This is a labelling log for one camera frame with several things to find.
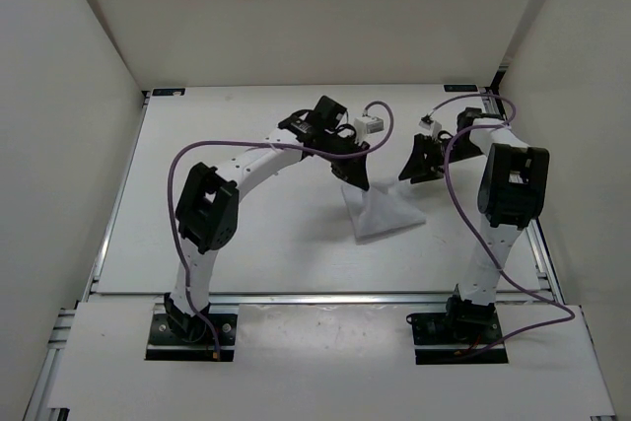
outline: white wall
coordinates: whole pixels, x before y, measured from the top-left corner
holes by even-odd
[[[502,92],[523,138],[550,150],[543,230],[631,419],[631,0],[548,0]]]
[[[85,0],[0,0],[0,419],[81,297],[141,94]]]
[[[143,89],[488,85],[528,0],[97,0]]]

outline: robotic arm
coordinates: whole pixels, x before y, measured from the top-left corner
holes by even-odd
[[[190,170],[175,216],[190,272],[190,302],[196,309],[208,315],[208,289],[215,260],[237,230],[240,202],[266,179],[312,154],[273,148],[274,143],[348,155],[368,150],[364,136],[384,130],[382,120],[367,115],[356,119],[354,127],[340,125],[346,113],[346,107],[323,96],[313,110],[299,110],[282,120],[265,138],[270,148],[249,149],[217,167],[198,163]],[[329,161],[336,177],[364,190],[369,188],[366,155]],[[203,337],[204,321],[195,315],[187,298],[182,265],[178,267],[174,290],[165,295],[165,309],[172,333],[189,342]]]
[[[457,117],[457,130],[470,125],[500,125],[499,115],[468,107]],[[444,158],[451,134],[441,131],[429,116],[422,119],[431,135],[414,138],[414,149],[399,179],[421,182],[444,175]],[[541,213],[549,154],[519,140],[508,127],[471,130],[456,142],[451,162],[484,154],[486,167],[477,195],[479,231],[503,269],[513,244]],[[449,298],[438,326],[454,341],[472,342],[496,320],[495,299],[500,271],[480,242]]]

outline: white cloth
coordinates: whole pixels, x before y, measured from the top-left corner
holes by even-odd
[[[425,213],[399,194],[396,184],[371,183],[370,189],[364,191],[343,183],[342,195],[357,240],[426,221]]]

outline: purple wire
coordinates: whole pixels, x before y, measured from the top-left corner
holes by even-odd
[[[545,327],[547,325],[558,324],[558,323],[561,323],[561,322],[567,322],[567,321],[570,321],[570,320],[572,320],[572,319],[574,319],[576,317],[576,315],[574,314],[574,312],[570,308],[568,308],[568,307],[566,307],[566,306],[564,306],[564,305],[562,305],[560,303],[557,303],[554,300],[548,300],[547,298],[544,298],[544,297],[538,295],[534,291],[531,291],[531,290],[529,290],[527,288],[524,288],[522,285],[520,285],[515,280],[513,280],[513,278],[511,278],[509,275],[507,275],[506,272],[502,269],[502,265],[500,264],[498,259],[495,257],[495,254],[493,254],[493,251],[487,245],[487,243],[485,242],[484,238],[480,235],[480,233],[477,231],[475,226],[471,223],[470,219],[467,217],[466,213],[464,212],[464,209],[462,209],[461,204],[457,200],[456,192],[454,191],[454,185],[452,184],[452,176],[450,175],[450,155],[452,153],[452,149],[454,148],[454,144],[456,143],[456,141],[461,136],[463,136],[464,134],[470,132],[471,130],[489,129],[489,128],[490,129],[502,128],[502,127],[508,125],[509,123],[511,123],[511,121],[513,121],[513,119],[517,115],[517,108],[515,107],[515,105],[513,104],[512,101],[510,101],[510,100],[508,100],[508,99],[506,99],[506,98],[504,98],[502,96],[498,96],[496,94],[490,94],[490,93],[476,93],[476,94],[465,94],[465,95],[461,95],[461,96],[455,96],[455,97],[450,98],[450,99],[438,104],[437,106],[435,106],[433,111],[434,110],[438,110],[442,106],[444,106],[444,105],[446,105],[448,103],[451,103],[453,101],[458,101],[460,99],[466,99],[466,98],[490,98],[490,99],[499,100],[499,101],[502,101],[502,102],[508,104],[511,107],[512,112],[511,112],[511,116],[508,117],[506,119],[506,121],[504,121],[503,123],[501,123],[499,125],[471,125],[469,127],[463,128],[460,132],[458,132],[456,135],[454,135],[454,137],[449,141],[449,143],[447,145],[447,149],[445,151],[445,164],[444,164],[444,168],[445,168],[445,183],[447,184],[447,190],[448,190],[448,192],[450,194],[450,197],[452,198],[452,202],[454,203],[454,207],[456,208],[456,211],[459,214],[459,216],[462,219],[462,221],[464,221],[464,224],[466,225],[466,227],[468,227],[468,229],[475,235],[475,238],[480,242],[480,244],[482,245],[482,248],[484,248],[484,251],[486,251],[486,253],[489,255],[489,258],[491,258],[491,261],[493,262],[495,267],[500,272],[500,275],[502,275],[502,277],[506,281],[508,281],[511,286],[513,286],[518,291],[524,293],[525,295],[528,295],[528,296],[530,296],[532,298],[535,298],[536,300],[542,301],[544,303],[547,303],[549,305],[554,306],[555,308],[558,308],[560,310],[565,311],[568,314],[568,316],[560,317],[560,318],[552,319],[552,320],[547,320],[547,321],[544,321],[544,322],[538,322],[537,324],[527,325],[526,327],[522,327],[521,329],[514,330],[513,332],[510,332],[510,333],[506,334],[505,336],[499,338],[498,340],[496,340],[494,342],[491,342],[490,344],[488,344],[485,347],[475,351],[472,354],[463,355],[461,357],[458,357],[459,360],[469,359],[471,357],[475,357],[477,355],[483,354],[484,352],[489,351],[490,349],[492,349],[496,345],[502,344],[502,343],[506,342],[508,339],[510,339],[511,337],[515,337],[516,335],[521,334],[523,332],[526,332],[528,330],[537,329],[539,327]]]
[[[186,301],[188,305],[195,313],[197,317],[204,321],[204,323],[210,329],[210,332],[213,334],[215,353],[217,354],[217,360],[221,360],[221,348],[219,345],[219,337],[217,337],[217,330],[215,326],[212,324],[210,319],[206,317],[200,310],[198,310],[193,304],[192,298],[190,296],[190,267],[188,266],[188,262],[186,261],[186,256],[184,255],[184,251],[181,247],[181,242],[179,241],[179,233],[177,232],[177,222],[175,220],[175,206],[174,206],[174,177],[175,177],[175,168],[177,168],[177,163],[181,160],[186,153],[190,150],[199,147],[205,146],[230,146],[230,147],[248,147],[248,148],[276,148],[279,150],[299,150],[301,152],[312,153],[314,155],[318,155],[322,158],[328,158],[330,160],[349,160],[353,158],[361,158],[370,153],[376,152],[379,150],[386,142],[389,140],[392,135],[392,131],[394,130],[394,114],[392,113],[392,109],[390,106],[383,101],[372,101],[366,107],[364,107],[364,111],[369,110],[374,105],[382,106],[388,115],[389,118],[389,126],[387,128],[387,133],[384,139],[375,145],[373,148],[369,148],[368,150],[364,150],[356,153],[349,153],[346,155],[336,155],[333,153],[322,152],[320,150],[316,150],[314,148],[303,147],[302,145],[294,145],[291,143],[270,143],[270,142],[243,142],[236,140],[202,140],[200,142],[194,142],[189,145],[186,145],[182,148],[177,155],[175,155],[173,161],[171,162],[171,166],[169,167],[169,176],[167,177],[167,208],[169,210],[169,223],[171,224],[171,233],[173,234],[174,243],[175,243],[175,251],[177,252],[177,256],[179,257],[179,262],[181,266],[184,268],[184,293],[186,295]]]

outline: purple cable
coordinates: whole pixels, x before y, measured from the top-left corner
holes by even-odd
[[[193,304],[192,298],[190,297],[190,267],[188,266],[188,262],[186,262],[186,256],[184,255],[184,251],[181,248],[181,242],[179,241],[179,234],[177,232],[177,222],[175,220],[175,206],[174,206],[174,176],[175,176],[175,168],[177,167],[177,163],[181,160],[187,152],[199,147],[205,146],[230,146],[230,147],[248,147],[248,148],[276,148],[279,150],[299,150],[301,152],[307,152],[314,155],[318,155],[322,158],[328,158],[330,160],[349,160],[353,158],[361,158],[370,153],[376,152],[379,150],[386,142],[389,140],[392,135],[392,131],[394,130],[394,114],[392,113],[392,109],[390,106],[383,101],[372,101],[366,107],[364,107],[364,111],[367,111],[374,105],[382,106],[388,115],[389,118],[389,126],[387,128],[387,133],[384,139],[375,145],[373,148],[369,148],[368,150],[364,150],[362,152],[349,153],[346,155],[336,155],[333,153],[321,152],[320,150],[316,150],[314,148],[303,147],[301,145],[294,145],[291,143],[269,143],[269,142],[242,142],[235,140],[203,140],[200,142],[194,142],[189,145],[186,145],[182,148],[177,155],[175,155],[174,160],[171,162],[171,166],[169,167],[169,176],[167,177],[167,208],[169,210],[169,223],[171,224],[171,232],[174,237],[175,243],[175,251],[177,252],[177,256],[179,257],[179,262],[181,266],[184,268],[184,292],[186,294],[186,301],[188,305],[195,313],[197,317],[204,321],[204,323],[210,329],[210,332],[213,334],[215,353],[217,354],[217,360],[221,360],[221,348],[219,346],[219,338],[217,337],[217,330],[213,326],[212,322],[208,317],[206,317],[200,310],[198,310]]]
[[[545,327],[546,325],[552,325],[552,324],[558,324],[558,323],[561,323],[561,322],[567,322],[567,321],[570,321],[570,320],[572,320],[572,319],[574,319],[576,317],[576,315],[574,314],[574,312],[570,308],[568,308],[568,307],[566,307],[566,306],[564,306],[564,305],[562,305],[560,303],[557,303],[554,300],[548,300],[547,298],[544,298],[544,297],[536,294],[534,291],[531,291],[531,290],[528,290],[528,289],[524,288],[522,285],[520,285],[519,283],[514,281],[509,275],[507,275],[506,272],[502,269],[502,265],[500,264],[498,259],[493,254],[493,251],[486,244],[486,242],[484,241],[484,238],[480,235],[480,233],[477,231],[475,226],[471,223],[469,218],[466,216],[464,210],[462,209],[461,204],[457,200],[456,192],[454,191],[454,186],[452,184],[452,177],[450,175],[450,155],[452,153],[452,149],[453,149],[454,144],[456,143],[456,141],[462,135],[470,132],[471,130],[479,130],[479,129],[484,129],[484,128],[491,128],[491,129],[502,128],[502,127],[508,125],[509,123],[511,123],[511,121],[513,121],[513,119],[517,115],[517,108],[515,107],[515,105],[513,104],[512,101],[510,101],[510,100],[508,100],[508,99],[506,99],[506,98],[504,98],[502,96],[498,96],[496,94],[488,94],[488,93],[476,93],[476,94],[465,94],[465,95],[462,95],[462,96],[455,96],[453,98],[450,98],[450,99],[438,104],[436,107],[434,107],[432,112],[434,110],[438,110],[439,108],[441,108],[442,106],[444,106],[444,105],[446,105],[448,103],[451,103],[453,101],[458,101],[460,99],[466,99],[466,98],[490,98],[490,99],[499,100],[499,101],[502,101],[502,102],[508,104],[511,107],[512,113],[511,113],[511,116],[506,119],[506,121],[504,121],[503,123],[501,123],[499,125],[471,125],[469,127],[463,128],[460,132],[458,132],[456,135],[454,135],[454,137],[449,141],[449,143],[447,145],[447,149],[445,151],[445,164],[444,164],[444,168],[445,168],[445,183],[447,184],[447,190],[448,190],[448,192],[450,194],[450,197],[452,198],[452,202],[454,203],[454,207],[456,208],[456,211],[459,214],[459,216],[462,219],[462,221],[464,221],[464,224],[466,225],[466,227],[468,227],[468,229],[475,235],[475,238],[480,242],[480,244],[482,245],[482,248],[484,248],[484,251],[486,251],[486,253],[489,255],[489,258],[491,258],[491,261],[493,262],[495,267],[500,272],[500,275],[502,275],[502,277],[506,281],[508,281],[511,286],[513,286],[518,291],[524,293],[525,295],[528,295],[528,296],[530,296],[532,298],[535,298],[536,300],[542,301],[543,303],[547,303],[549,305],[554,306],[555,308],[558,308],[560,310],[565,311],[568,314],[568,316],[560,317],[558,319],[547,320],[547,321],[544,321],[544,322],[538,322],[537,324],[527,325],[526,327],[522,327],[521,329],[514,330],[513,332],[510,332],[507,335],[505,335],[504,337],[499,338],[495,342],[491,342],[490,344],[488,344],[485,347],[475,351],[472,354],[463,355],[461,357],[458,357],[459,360],[469,359],[471,357],[475,357],[477,355],[483,354],[484,352],[489,351],[490,349],[492,349],[496,345],[502,344],[502,343],[506,342],[506,340],[510,339],[511,337],[515,337],[516,335],[521,334],[523,332],[526,332],[528,330],[537,329],[539,327]]]

